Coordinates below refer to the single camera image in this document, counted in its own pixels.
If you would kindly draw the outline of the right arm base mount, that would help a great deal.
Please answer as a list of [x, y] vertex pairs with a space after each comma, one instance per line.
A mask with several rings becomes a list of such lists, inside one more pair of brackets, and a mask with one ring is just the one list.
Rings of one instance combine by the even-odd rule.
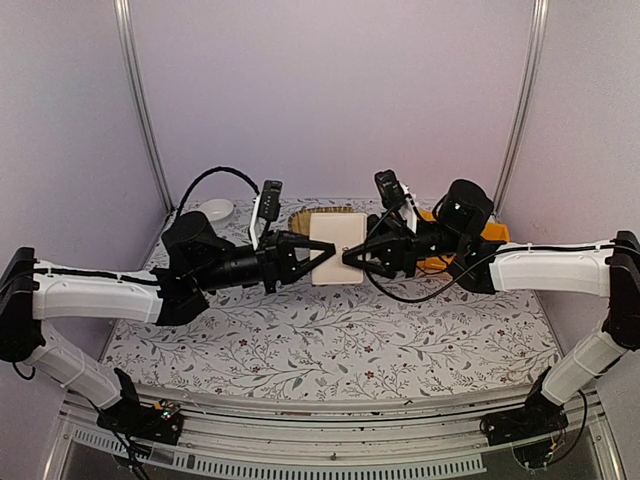
[[479, 428], [489, 445], [495, 446], [560, 432], [568, 425], [563, 407], [544, 397], [540, 386], [534, 386], [523, 406], [487, 414]]

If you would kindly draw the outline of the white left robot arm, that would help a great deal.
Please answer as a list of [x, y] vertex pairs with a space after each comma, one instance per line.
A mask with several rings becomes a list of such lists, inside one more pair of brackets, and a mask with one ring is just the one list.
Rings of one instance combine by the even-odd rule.
[[101, 409], [138, 404], [130, 378], [88, 357], [48, 320], [58, 317], [128, 319], [185, 325], [209, 307], [206, 296], [236, 286], [273, 293], [336, 253], [331, 243], [289, 231], [268, 231], [238, 246], [219, 237], [200, 211], [181, 215], [161, 236], [166, 268], [111, 272], [73, 269], [18, 248], [1, 275], [1, 359], [24, 363]]

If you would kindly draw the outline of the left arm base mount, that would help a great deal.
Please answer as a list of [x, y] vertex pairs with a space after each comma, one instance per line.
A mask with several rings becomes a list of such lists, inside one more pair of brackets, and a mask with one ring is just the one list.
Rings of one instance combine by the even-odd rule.
[[184, 416], [179, 404], [161, 399], [152, 406], [140, 402], [134, 383], [116, 368], [120, 381], [120, 399], [109, 408], [99, 409], [97, 425], [127, 438], [138, 438], [176, 446], [182, 433]]

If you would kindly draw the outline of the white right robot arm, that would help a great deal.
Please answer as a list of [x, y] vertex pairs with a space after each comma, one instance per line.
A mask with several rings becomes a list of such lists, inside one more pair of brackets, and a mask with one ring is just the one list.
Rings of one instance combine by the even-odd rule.
[[457, 179], [425, 219], [391, 170], [374, 177], [384, 212], [368, 220], [362, 244], [344, 264], [367, 276], [414, 276], [419, 262], [450, 257], [453, 283], [493, 295], [516, 290], [573, 292], [608, 300], [606, 318], [536, 381], [526, 403], [560, 408], [623, 355], [639, 348], [639, 241], [630, 231], [577, 245], [487, 240], [492, 200], [477, 184]]

